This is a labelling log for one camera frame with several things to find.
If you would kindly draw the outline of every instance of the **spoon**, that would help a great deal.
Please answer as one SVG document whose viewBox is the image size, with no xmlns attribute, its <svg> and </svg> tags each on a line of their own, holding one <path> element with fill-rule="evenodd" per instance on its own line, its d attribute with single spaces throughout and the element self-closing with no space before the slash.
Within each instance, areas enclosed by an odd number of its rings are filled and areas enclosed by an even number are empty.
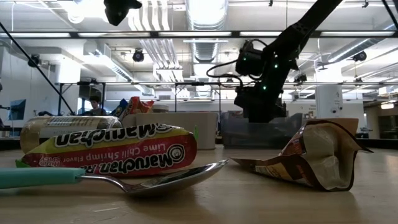
<svg viewBox="0 0 398 224">
<path fill-rule="evenodd" d="M 152 197 L 178 191 L 217 173 L 228 160 L 156 177 L 141 184 L 127 184 L 105 175 L 86 175 L 84 169 L 63 167 L 0 168 L 0 189 L 55 184 L 77 184 L 82 180 L 109 182 L 133 197 Z"/>
</svg>

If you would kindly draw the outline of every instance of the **table surface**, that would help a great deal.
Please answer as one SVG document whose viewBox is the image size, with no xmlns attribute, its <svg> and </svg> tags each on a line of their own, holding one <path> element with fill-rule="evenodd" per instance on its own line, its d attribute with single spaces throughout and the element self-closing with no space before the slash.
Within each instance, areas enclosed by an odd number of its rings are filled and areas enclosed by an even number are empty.
<svg viewBox="0 0 398 224">
<path fill-rule="evenodd" d="M 279 151 L 200 151 L 195 165 Z M 0 151 L 12 167 L 21 151 Z M 248 173 L 231 161 L 210 179 L 164 198 L 133 199 L 105 182 L 0 190 L 0 223 L 396 223 L 398 151 L 358 153 L 349 192 L 319 192 Z M 137 183 L 141 180 L 129 180 Z"/>
</svg>

